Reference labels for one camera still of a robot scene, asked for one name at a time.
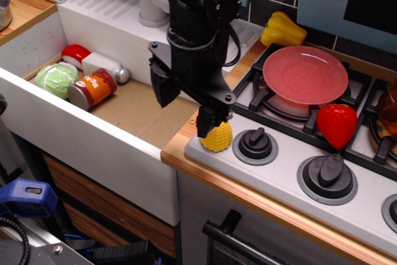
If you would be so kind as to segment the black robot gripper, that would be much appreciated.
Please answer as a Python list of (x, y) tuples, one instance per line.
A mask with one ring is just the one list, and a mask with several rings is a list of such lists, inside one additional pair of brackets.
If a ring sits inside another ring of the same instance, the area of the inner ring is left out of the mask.
[(197, 116), (200, 138), (207, 138), (215, 127), (232, 118), (236, 96), (222, 73), (222, 68), (236, 64), (235, 58), (225, 61), (229, 38), (236, 41), (236, 32), (230, 25), (198, 45), (168, 30), (168, 44), (153, 41), (148, 45), (152, 53), (151, 84), (158, 103), (164, 108), (184, 92), (202, 105)]

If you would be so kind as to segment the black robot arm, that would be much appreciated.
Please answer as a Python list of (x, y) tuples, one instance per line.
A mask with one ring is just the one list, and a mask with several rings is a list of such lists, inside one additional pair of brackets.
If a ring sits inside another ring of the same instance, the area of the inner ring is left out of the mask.
[(240, 45), (231, 22), (239, 17), (240, 0), (168, 0), (167, 43), (151, 42), (151, 82), (162, 107), (181, 92), (200, 104), (197, 135), (227, 122), (236, 96), (222, 74), (240, 60), (227, 61), (228, 44)]

